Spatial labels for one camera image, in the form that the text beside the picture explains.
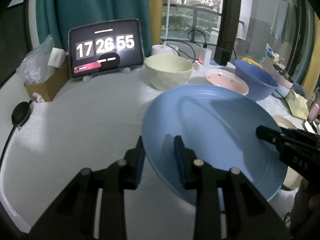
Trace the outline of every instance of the blue bowl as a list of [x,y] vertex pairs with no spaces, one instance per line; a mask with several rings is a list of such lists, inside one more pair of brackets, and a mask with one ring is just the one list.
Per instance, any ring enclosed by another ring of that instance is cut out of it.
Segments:
[[236,75],[249,87],[248,98],[254,101],[263,100],[278,87],[278,82],[259,66],[240,59],[235,60],[235,64]]

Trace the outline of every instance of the tablet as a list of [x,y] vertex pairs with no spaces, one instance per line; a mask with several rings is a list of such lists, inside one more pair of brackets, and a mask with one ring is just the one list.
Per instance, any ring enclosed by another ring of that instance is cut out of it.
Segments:
[[86,25],[69,31],[70,75],[73,79],[143,64],[138,19]]

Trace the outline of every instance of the black pole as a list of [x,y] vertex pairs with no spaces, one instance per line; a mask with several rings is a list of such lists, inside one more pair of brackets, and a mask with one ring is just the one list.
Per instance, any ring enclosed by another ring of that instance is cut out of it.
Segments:
[[240,17],[241,0],[223,0],[221,24],[214,60],[226,65],[231,59]]
[[305,0],[297,0],[296,7],[296,31],[293,46],[286,66],[286,71],[293,76],[302,56],[302,46],[306,30],[306,3]]
[[[198,8],[193,9],[193,20],[191,30],[196,30],[197,28],[197,17],[198,17]],[[196,32],[191,33],[191,41],[195,42]]]

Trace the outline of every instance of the black clip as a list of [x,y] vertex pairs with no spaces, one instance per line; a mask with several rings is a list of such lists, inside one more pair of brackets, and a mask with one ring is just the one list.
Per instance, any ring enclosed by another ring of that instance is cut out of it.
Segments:
[[238,168],[214,169],[186,149],[180,136],[174,138],[174,151],[183,187],[197,189],[194,240],[221,239],[218,188],[223,192],[226,239],[291,239],[282,220]]
[[28,239],[94,239],[96,201],[102,188],[99,239],[126,240],[124,189],[138,187],[144,157],[139,137],[136,147],[108,168],[82,169],[32,227]]
[[276,146],[279,159],[314,185],[320,181],[320,137],[303,130],[282,132],[258,126],[256,135]]

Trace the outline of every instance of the yellow object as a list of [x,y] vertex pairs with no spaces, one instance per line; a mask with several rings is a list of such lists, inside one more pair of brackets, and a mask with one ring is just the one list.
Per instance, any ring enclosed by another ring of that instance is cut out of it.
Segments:
[[290,90],[285,100],[288,102],[291,113],[294,117],[307,120],[309,110],[307,100],[293,90]]
[[149,0],[152,44],[160,44],[163,0]]
[[259,66],[260,68],[262,68],[262,66],[258,62],[254,61],[253,59],[250,59],[248,57],[243,57],[242,60],[253,63],[253,64]]
[[302,82],[303,88],[307,92],[306,98],[309,99],[315,90],[320,74],[320,20],[315,14],[315,41],[311,61],[306,76]]

